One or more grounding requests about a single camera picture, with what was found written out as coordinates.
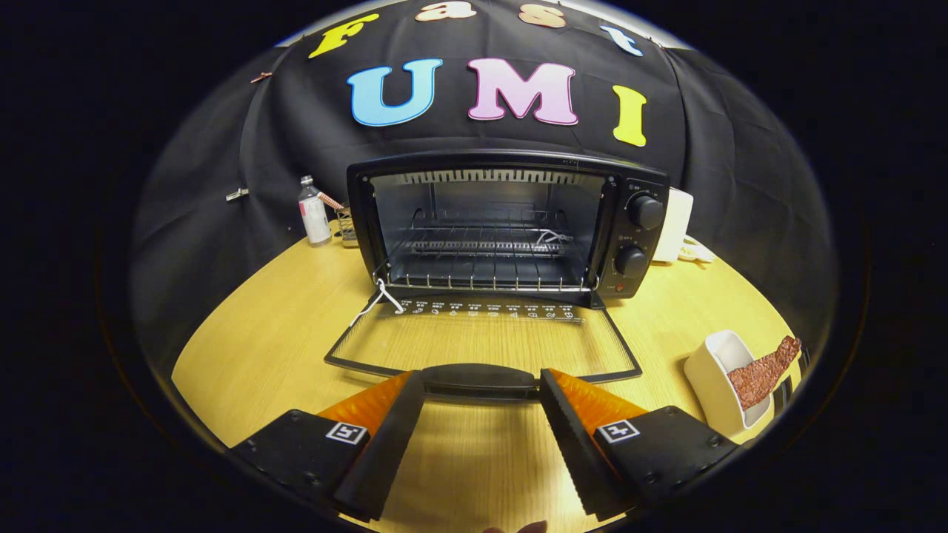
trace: blue letter u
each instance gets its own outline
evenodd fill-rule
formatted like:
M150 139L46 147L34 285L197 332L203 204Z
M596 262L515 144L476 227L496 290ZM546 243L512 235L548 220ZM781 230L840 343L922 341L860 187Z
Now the blue letter u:
M434 102L434 69L440 59L420 59L405 63L411 73L411 98L401 105L386 105L382 101L385 77L392 72L387 66L356 72L346 80L353 87L353 118L367 126L391 126L408 122L428 111Z

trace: white bowl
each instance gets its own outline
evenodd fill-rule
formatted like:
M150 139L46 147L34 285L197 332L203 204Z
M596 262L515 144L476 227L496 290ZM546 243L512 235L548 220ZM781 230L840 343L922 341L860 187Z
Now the white bowl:
M707 425L731 439L759 424L770 409L772 400L767 395L747 411L742 410L738 392L727 377L727 373L752 362L751 351L731 330L709 335L684 362L684 375L698 395Z

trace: pink letter m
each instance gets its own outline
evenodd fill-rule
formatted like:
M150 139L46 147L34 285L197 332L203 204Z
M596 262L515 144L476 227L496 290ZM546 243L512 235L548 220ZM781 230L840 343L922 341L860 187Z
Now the pink letter m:
M537 120L563 126L579 122L570 101L570 78L576 71L568 66L544 63L526 82L503 59L475 59L467 66L477 71L478 80L477 105L467 112L472 119L502 119L505 112L498 105L500 95L518 119L526 117L539 97L539 109L534 113Z

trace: jerky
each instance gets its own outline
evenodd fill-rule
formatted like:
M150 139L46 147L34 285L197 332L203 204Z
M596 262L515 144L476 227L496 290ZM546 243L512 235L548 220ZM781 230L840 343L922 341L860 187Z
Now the jerky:
M772 354L729 372L727 377L738 393L740 408L747 411L770 395L799 352L800 339L784 337Z

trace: plastic bottle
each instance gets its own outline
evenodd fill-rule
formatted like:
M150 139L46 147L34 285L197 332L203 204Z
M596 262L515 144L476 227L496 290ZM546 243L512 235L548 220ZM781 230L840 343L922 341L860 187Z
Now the plastic bottle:
M306 226L306 236L309 237L310 245L322 246L333 236L329 231L326 208L322 200L317 198L319 191L313 187L313 176L305 175L300 180L300 184L302 185L299 197L300 215L302 215L303 225Z

